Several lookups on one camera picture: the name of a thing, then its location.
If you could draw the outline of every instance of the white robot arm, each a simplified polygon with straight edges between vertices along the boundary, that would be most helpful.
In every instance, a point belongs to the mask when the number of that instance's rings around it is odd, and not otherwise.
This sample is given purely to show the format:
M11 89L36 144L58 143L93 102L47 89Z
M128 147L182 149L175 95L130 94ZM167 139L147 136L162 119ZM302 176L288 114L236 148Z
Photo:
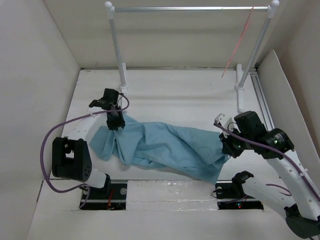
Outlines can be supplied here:
M127 100L127 106L123 109L118 106L118 102L121 98ZM101 99L93 100L90 103L85 116L77 117L60 124L63 126L66 123L73 122L73 120L81 119L76 128L70 132L68 136L56 137L54 139L52 143L52 174L57 178L72 179L82 182L83 187L107 189L110 184L110 176L103 172L99 172L98 169L92 166L88 143L91 141L97 130L102 125L105 125L105 123L110 130L117 131L119 128L123 129L125 127L125 121L122 111L128 107L129 100L126 96L114 89L106 88ZM42 172L45 172L42 166L43 159L40 162Z
M277 192L246 171L238 173L232 182L243 194L260 200L282 216L299 237L306 239L319 235L319 190L293 152L294 145L287 134L277 128L267 131L253 111L237 115L234 121L224 114L214 121L214 125L223 131L220 135L222 152L234 158L244 150L254 150L262 155L276 170L292 196Z

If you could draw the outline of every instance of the crumpled fabric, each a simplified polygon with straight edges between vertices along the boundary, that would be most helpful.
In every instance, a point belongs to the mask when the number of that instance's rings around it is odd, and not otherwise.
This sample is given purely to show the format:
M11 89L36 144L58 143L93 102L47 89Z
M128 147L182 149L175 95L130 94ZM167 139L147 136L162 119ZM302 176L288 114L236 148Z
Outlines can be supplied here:
M215 184L230 158L222 153L218 132L123 117L124 129L112 131L101 126L89 143L100 159L107 161L114 154L125 165L169 167Z

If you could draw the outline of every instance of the white panel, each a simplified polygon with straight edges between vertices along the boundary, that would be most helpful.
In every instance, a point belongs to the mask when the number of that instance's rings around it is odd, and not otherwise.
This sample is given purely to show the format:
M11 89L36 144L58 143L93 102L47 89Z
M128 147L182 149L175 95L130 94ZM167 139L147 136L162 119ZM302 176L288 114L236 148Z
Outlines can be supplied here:
M60 189L72 186L67 180L53 184ZM43 240L44 236L56 240L57 234L60 240L300 239L268 207L264 211L84 211L77 210L79 200L77 191L58 194L44 184L28 240Z
M258 74L274 126L288 134L299 160L319 188L320 159L275 51L263 60Z
M128 181L127 211L213 211L215 187L199 180Z
M128 70L130 85L127 114L139 122L164 122L181 127L193 127L208 131L219 129L213 126L214 118L220 113L234 117L237 98L234 89L236 71L229 70L221 78L223 69L172 69L172 70ZM87 106L103 95L105 88L119 86L116 70L82 70L73 94L67 119L84 115ZM263 119L260 106L250 77L245 83L245 109L256 111ZM67 136L77 125L64 127ZM89 148L92 164L99 171L118 180L185 180L187 176L172 169L145 169L125 166L115 156L109 161L96 157ZM231 179L236 173L249 171L261 178L277 178L277 173L263 158L253 151L245 151L237 159L231 158L222 168L222 180Z
M65 119L78 73L42 0L0 0L1 239L27 237L43 179L41 142ZM48 171L50 155L48 147Z
M81 67L115 67L105 0L44 0ZM114 0L116 7L267 6L271 0ZM281 0L261 50L285 11ZM120 52L128 67L226 66L249 12L119 13L115 14ZM246 66L266 12L254 12L231 67Z
M320 1L310 1L311 10L290 39L280 62L320 155Z

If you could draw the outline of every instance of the floor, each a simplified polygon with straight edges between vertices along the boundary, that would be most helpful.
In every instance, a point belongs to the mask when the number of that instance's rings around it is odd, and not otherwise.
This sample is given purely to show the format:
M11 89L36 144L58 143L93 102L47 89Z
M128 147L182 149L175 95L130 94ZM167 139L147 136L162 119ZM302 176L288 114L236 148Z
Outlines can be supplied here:
M160 121L181 127L218 131L214 118L237 113L234 85L236 72L222 69L128 70L130 107L127 114L141 122ZM104 88L117 88L116 70L82 70L67 119L84 115L87 106L103 95ZM264 119L256 92L248 77L245 108ZM66 136L77 124L64 127ZM52 192L44 184L34 213L29 240L56 239L298 239L286 223L268 207L262 210L217 210L210 197L214 186L190 180L170 169L145 170L124 166L116 157L96 158L92 164L114 180L128 182L125 211L79 210L80 190ZM277 173L251 151L231 158L220 180L247 170L266 183L281 183ZM71 180L53 180L57 188L74 186Z

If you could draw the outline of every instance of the red wire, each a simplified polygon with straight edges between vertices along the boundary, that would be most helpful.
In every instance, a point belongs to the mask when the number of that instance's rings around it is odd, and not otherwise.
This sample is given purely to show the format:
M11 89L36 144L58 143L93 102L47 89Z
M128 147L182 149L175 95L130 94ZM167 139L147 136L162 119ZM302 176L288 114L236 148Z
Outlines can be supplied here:
M109 197L109 200L108 200L108 205L106 206L106 209L108 209L108 208L111 206L110 201L111 201L112 196L114 195L114 193L115 193L115 190L113 189L112 192L111 192L111 194L110 194L110 197Z
M253 5L253 7L252 7L252 9L251 9L251 11L250 11L250 14L249 14L249 16L248 16L248 19L247 19L246 22L245 22L245 25L244 25L243 31L242 31L242 33L241 33L241 36L240 36L238 42L237 42L236 45L235 45L235 48L234 48L234 50L233 50L233 52L232 52L232 54L231 54L231 57L230 57L228 63L226 64L226 67L225 67L225 69L224 69L224 71L223 71L223 74L222 74L221 78L224 77L224 75L225 75L225 73L226 73L226 71L227 71L227 69L228 69L228 67L229 67L232 59L234 58L234 56L235 56L235 54L236 54L236 52L237 52L237 50L238 50L238 48L239 48L239 46L240 46L240 43L242 42L242 39L243 39L244 36L245 36L245 33L246 33L246 31L247 31L247 29L248 29L248 27L249 27L249 25L250 25L250 23L251 23L251 21L252 21L252 19L251 19L251 14L252 14L254 8L255 8L255 6Z

